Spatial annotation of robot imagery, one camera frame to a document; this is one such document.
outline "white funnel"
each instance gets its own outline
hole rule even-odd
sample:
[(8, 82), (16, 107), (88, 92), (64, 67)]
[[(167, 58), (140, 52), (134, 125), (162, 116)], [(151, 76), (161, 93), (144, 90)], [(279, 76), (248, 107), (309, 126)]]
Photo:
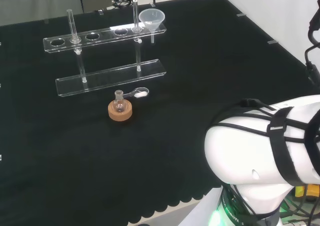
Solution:
[[(154, 32), (165, 19), (165, 14), (158, 9), (146, 9), (139, 14), (139, 20), (144, 26)], [(155, 42), (155, 36), (151, 35), (151, 43)]]

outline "white powder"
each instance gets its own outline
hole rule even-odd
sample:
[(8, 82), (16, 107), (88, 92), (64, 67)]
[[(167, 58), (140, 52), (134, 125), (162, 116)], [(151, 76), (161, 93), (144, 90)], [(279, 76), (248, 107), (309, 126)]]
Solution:
[(148, 92), (138, 92), (135, 93), (134, 97), (139, 98), (139, 97), (145, 97), (148, 95)]

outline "acrylic test tube rack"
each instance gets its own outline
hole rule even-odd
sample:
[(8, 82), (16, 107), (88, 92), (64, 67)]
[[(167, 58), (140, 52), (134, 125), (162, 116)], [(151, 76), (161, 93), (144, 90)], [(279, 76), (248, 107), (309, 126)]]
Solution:
[[(153, 77), (159, 77), (166, 73), (166, 70), (159, 59), (141, 62), (141, 38), (162, 34), (166, 31), (166, 28), (161, 23), (155, 31), (151, 32), (143, 23), (139, 23), (138, 2), (136, 0), (133, 0), (133, 24), (77, 33), (72, 10), (67, 10), (67, 14), (71, 34), (44, 38), (43, 40), (43, 46), (46, 52), (54, 53), (74, 50), (77, 58), (79, 75), (58, 78), (55, 80), (59, 96), (70, 96)], [(136, 63), (86, 73), (82, 59), (82, 47), (96, 46), (104, 43), (112, 43), (129, 39), (134, 39), (135, 41)]]

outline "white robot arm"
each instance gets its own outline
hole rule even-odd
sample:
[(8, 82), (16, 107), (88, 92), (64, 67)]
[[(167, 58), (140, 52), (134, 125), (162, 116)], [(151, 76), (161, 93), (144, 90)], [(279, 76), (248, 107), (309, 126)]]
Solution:
[[(236, 185), (236, 188), (232, 188), (238, 190), (238, 194), (255, 214), (270, 218), (268, 226), (282, 225), (279, 206), (295, 183), (320, 184), (320, 143), (314, 143), (317, 155), (313, 158), (307, 150), (309, 145), (305, 145), (307, 125), (320, 114), (320, 95), (277, 103), (271, 108), (275, 110), (262, 108), (267, 112), (269, 120), (265, 120), (266, 115), (261, 111), (253, 110), (214, 124), (207, 131), (204, 144), (208, 164), (216, 176), (227, 184)], [(301, 126), (296, 127), (294, 123), (288, 123), (287, 126), (272, 125), (272, 116), (280, 111), (287, 111), (285, 121), (291, 119), (292, 122), (304, 123), (304, 126), (298, 128)], [(259, 115), (260, 118), (247, 117), (245, 114)], [(315, 124), (318, 133), (320, 120)], [(238, 129), (237, 126), (260, 131), (263, 135)], [(269, 134), (277, 130), (284, 132), (284, 146), (288, 149), (287, 156), (291, 162), (285, 160), (281, 150), (278, 151), (272, 145), (274, 142), (271, 142)], [(222, 194), (218, 208), (221, 219), (227, 226), (235, 225), (240, 220), (233, 215), (232, 210), (226, 209), (224, 198), (230, 200)]]

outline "black tablecloth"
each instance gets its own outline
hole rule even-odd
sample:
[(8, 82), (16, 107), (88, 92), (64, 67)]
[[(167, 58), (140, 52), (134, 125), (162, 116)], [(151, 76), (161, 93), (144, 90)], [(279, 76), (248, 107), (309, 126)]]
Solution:
[[(161, 60), (164, 77), (65, 98), (55, 79), (78, 74), (74, 52), (45, 53), (42, 39), (68, 34), (67, 18), (0, 28), (1, 226), (123, 226), (201, 198), (220, 185), (203, 145), (217, 110), (318, 92), (303, 64), (227, 0), (157, 7), (167, 32), (141, 50), (143, 61)], [(132, 21), (132, 8), (75, 17), (79, 32)], [(131, 64), (134, 43), (84, 48), (83, 58), (87, 72)], [(138, 86), (150, 95), (132, 100), (132, 119), (111, 121), (114, 91)]]

